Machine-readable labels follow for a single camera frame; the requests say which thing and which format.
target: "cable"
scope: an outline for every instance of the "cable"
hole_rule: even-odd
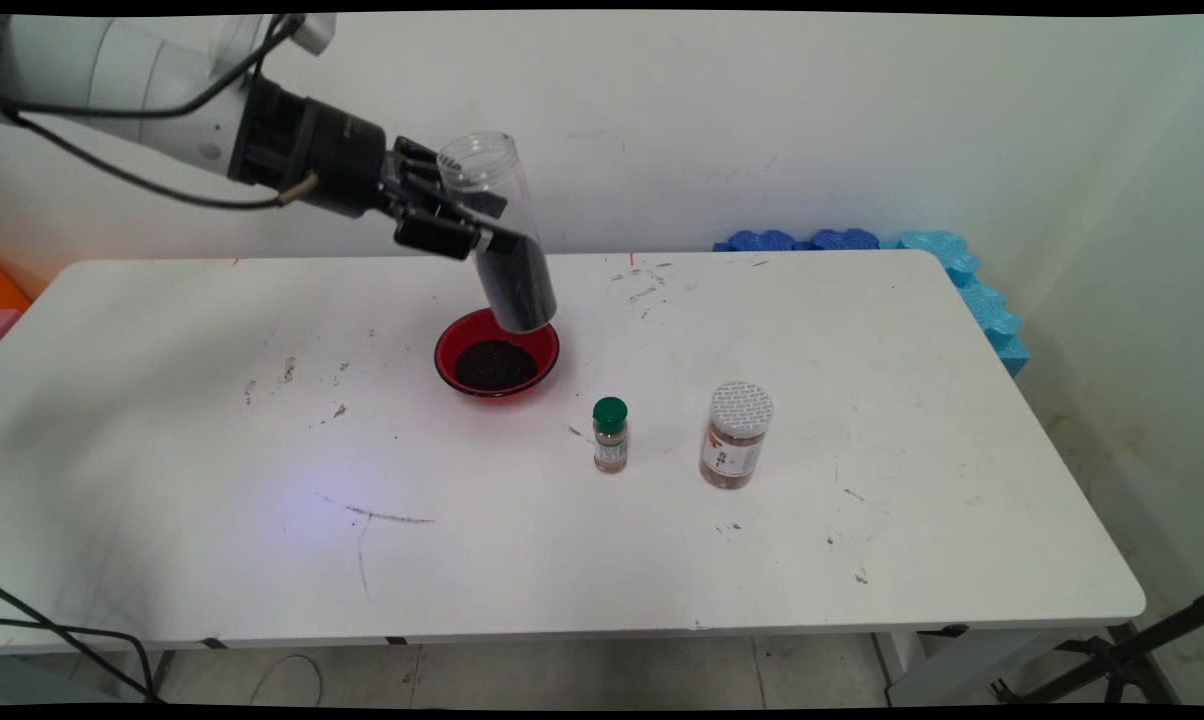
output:
[[[309,177],[306,177],[295,185],[287,188],[287,190],[284,191],[279,191],[278,195],[268,197],[268,200],[236,201],[236,200],[217,200],[213,197],[200,197],[199,195],[189,195],[189,193],[187,191],[173,190],[173,188],[169,188],[163,184],[158,184],[155,182],[146,181],[140,176],[126,172],[126,170],[118,169],[117,165],[105,163],[105,160],[99,159],[95,155],[92,155],[90,152],[82,151],[81,147],[73,144],[70,141],[64,140],[64,137],[55,135],[54,132],[49,131],[49,129],[40,126],[40,124],[33,120],[29,120],[26,118],[20,118],[20,116],[12,116],[11,122],[17,124],[17,126],[30,129],[30,131],[35,132],[36,135],[40,135],[41,137],[45,137],[54,146],[58,146],[59,149],[66,151],[70,155],[73,155],[78,160],[93,165],[93,167],[95,169],[104,170],[104,172],[108,173],[110,176],[113,176],[118,179],[123,179],[136,187],[142,187],[144,188],[144,190],[157,191],[158,195],[163,195],[172,200],[178,200],[181,202],[187,202],[189,205],[201,206],[201,208],[214,208],[214,209],[282,208],[283,205],[289,205],[296,200],[300,200],[305,195],[308,195],[309,191],[313,191],[313,188],[318,187],[318,176],[314,173],[309,173]]]
[[[90,660],[95,661],[95,665],[104,667],[104,669],[106,669],[111,675],[125,683],[128,687],[131,687],[134,689],[134,691],[142,694],[146,701],[166,703],[166,701],[159,698],[158,694],[153,691],[153,678],[150,678],[148,671],[149,660],[148,657],[144,656],[144,649],[142,647],[140,648],[141,665],[144,666],[144,679],[146,681],[149,683],[148,687],[144,687],[144,685],[141,685],[140,683],[136,683],[131,678],[128,678],[126,673],[123,673],[123,671],[117,669],[117,667],[113,666],[112,662],[110,662],[108,660],[104,660],[104,657],[100,657],[98,653],[92,650],[89,647],[85,647],[84,643],[75,638],[72,635],[69,635],[67,628],[65,628],[61,625],[54,624],[52,620],[46,618],[46,615],[41,614],[41,612],[33,609],[30,606],[26,606],[25,602],[20,601],[20,598],[13,596],[13,594],[8,594],[7,591],[4,591],[4,589],[0,588],[0,598],[10,602],[13,607],[16,607],[17,610],[23,612],[23,614],[30,616],[31,619],[39,620],[40,628],[49,630],[51,632],[59,635],[59,637],[61,637],[64,642],[67,642],[69,644],[71,644],[71,647],[75,647],[78,653],[82,653],[82,655],[85,655],[87,657],[90,657]],[[87,632],[94,635],[122,635],[122,633],[105,633],[100,632],[100,630],[78,630],[78,632]],[[135,641],[135,638],[128,637],[128,639],[131,639],[136,644],[138,644],[138,641]]]
[[[282,42],[285,42],[288,37],[295,35],[296,31],[305,23],[305,14],[291,13],[287,14],[287,18],[282,20],[287,26],[283,26],[277,35],[265,36],[262,45],[256,47],[253,53],[247,55],[242,61],[234,65],[224,73],[219,79],[212,83],[206,90],[200,92],[193,100],[185,102],[176,108],[166,110],[92,110],[92,108],[71,108],[66,105],[45,105],[41,102],[25,102],[22,100],[7,100],[6,98],[0,98],[0,110],[6,111],[8,116],[17,113],[48,113],[53,116],[67,116],[72,118],[119,118],[119,119],[153,119],[153,118],[178,118],[181,116],[187,116],[194,110],[201,108],[206,105],[213,96],[219,95],[219,92],[232,84],[232,82],[242,76],[244,76],[246,70],[250,69],[261,60],[268,53],[272,53],[273,48]],[[277,24],[270,22],[268,28],[272,33],[272,28]]]
[[[277,26],[282,23],[290,22],[290,26],[282,29],[281,33],[275,35]],[[67,152],[78,160],[90,164],[92,167],[104,170],[105,173],[113,176],[118,179],[125,181],[134,184],[135,187],[144,188],[144,190],[158,193],[171,200],[178,200],[189,205],[196,205],[199,208],[213,208],[213,209],[268,209],[268,208],[282,208],[283,205],[289,205],[296,200],[300,200],[309,191],[313,191],[318,187],[318,176],[315,173],[309,173],[308,177],[303,178],[295,185],[287,188],[283,191],[278,191],[276,196],[267,200],[218,200],[214,197],[200,197],[199,195],[189,195],[187,191],[178,191],[171,187],[158,184],[153,181],[148,181],[136,176],[135,173],[129,173],[126,170],[118,169],[117,165],[108,164],[107,161],[92,155],[90,152],[82,151],[81,147],[73,144],[70,141],[64,140],[64,137],[55,135],[45,126],[20,117],[20,111],[29,111],[29,113],[55,113],[61,116],[78,116],[78,117],[108,117],[108,118],[155,118],[155,117],[177,117],[181,114],[191,113],[191,111],[200,108],[206,101],[211,100],[218,92],[223,90],[224,87],[230,85],[237,77],[241,77],[252,63],[256,64],[256,78],[259,77],[259,69],[264,65],[264,57],[268,54],[271,49],[281,45],[283,40],[295,35],[295,31],[303,24],[303,14],[273,14],[273,18],[268,20],[268,30],[265,33],[264,45],[260,45],[259,49],[246,57],[244,60],[230,69],[230,72],[224,73],[224,76],[217,81],[201,95],[194,98],[190,102],[181,106],[181,108],[173,110],[148,110],[137,111],[137,113],[131,113],[131,111],[125,110],[81,110],[81,108],[58,108],[58,106],[49,105],[30,105],[30,104],[18,104],[18,102],[5,102],[0,100],[0,110],[7,114],[13,124],[29,129],[29,131],[40,135],[46,141],[52,142],[59,149]]]
[[[287,16],[283,13],[273,13],[273,17],[268,18],[268,29],[267,31],[264,31],[264,37],[273,37],[273,30],[277,29],[278,24],[282,23],[282,18],[285,17]],[[255,72],[250,73],[250,82],[256,82],[261,77],[264,77],[264,55],[260,55],[260,59],[256,60]]]
[[[278,665],[283,665],[283,662],[285,662],[287,660],[293,660],[293,659],[303,660],[305,662],[308,662],[309,667],[313,667],[313,674],[317,675],[317,678],[318,678],[318,698],[313,701],[313,706],[318,707],[319,703],[321,703],[321,669],[318,669],[318,663],[317,662],[314,662],[309,657],[302,656],[302,655],[288,655],[288,656],[283,657],[282,660],[278,660],[273,665],[270,665],[268,669],[264,671],[264,675],[262,675],[262,678],[260,678],[260,681],[255,683],[255,689],[254,689],[254,691],[250,691],[250,700],[246,701],[246,704],[247,706],[254,706],[255,704],[255,697],[259,696],[259,694],[260,694],[260,687],[264,687],[264,680],[267,680],[268,675],[273,674],[273,671],[277,669]]]
[[[13,628],[37,628],[37,630],[49,630],[41,622],[34,622],[31,620],[8,620],[7,618],[0,618],[0,625],[11,625]],[[140,655],[140,671],[144,673],[144,686],[153,687],[153,673],[149,671],[149,656],[144,653],[144,647],[140,644],[140,641],[135,638],[135,635],[118,633],[114,630],[95,630],[95,628],[76,628],[73,625],[55,625],[58,628],[66,630],[70,633],[81,635],[102,635],[107,638],[118,638],[131,643],[135,651]]]

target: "floor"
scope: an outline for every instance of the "floor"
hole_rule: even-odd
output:
[[[925,644],[934,653],[949,642],[926,638]],[[134,653],[105,656],[140,677]],[[123,700],[136,697],[76,653],[26,661]],[[1047,653],[1005,679],[1026,692],[1079,661],[1069,653]],[[760,635],[185,651],[175,653],[159,694],[167,702],[206,706],[779,710],[885,706],[883,687],[869,635]],[[1102,697],[1098,681],[1066,701]],[[1128,687],[1125,701],[1143,702],[1143,695]],[[962,706],[992,703],[992,694],[981,689]]]

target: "dark granules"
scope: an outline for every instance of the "dark granules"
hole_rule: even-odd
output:
[[[502,340],[484,340],[461,352],[455,361],[455,379],[462,386],[497,391],[520,386],[535,378],[535,358],[529,352]]]

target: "clear plastic bottle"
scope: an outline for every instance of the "clear plastic bottle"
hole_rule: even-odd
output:
[[[619,397],[594,405],[594,464],[603,473],[619,473],[628,465],[628,406]]]
[[[774,413],[771,396],[756,384],[730,382],[713,391],[700,474],[721,489],[746,486]]]
[[[473,256],[500,326],[519,334],[543,327],[556,313],[557,300],[514,138],[474,132],[448,142],[438,151],[438,171],[447,195],[471,213],[526,236],[509,249],[479,246]]]

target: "jar label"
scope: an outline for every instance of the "jar label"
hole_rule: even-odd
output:
[[[704,433],[704,450],[701,453],[701,459],[719,476],[739,478],[752,472],[752,466],[757,465],[760,452],[762,452],[762,443],[749,447],[731,445],[731,443],[716,437],[710,427]]]
[[[602,445],[597,443],[597,450],[594,450],[594,456],[598,459],[598,462],[606,462],[610,465],[612,462],[619,462],[628,455],[628,436],[625,436],[616,445]]]

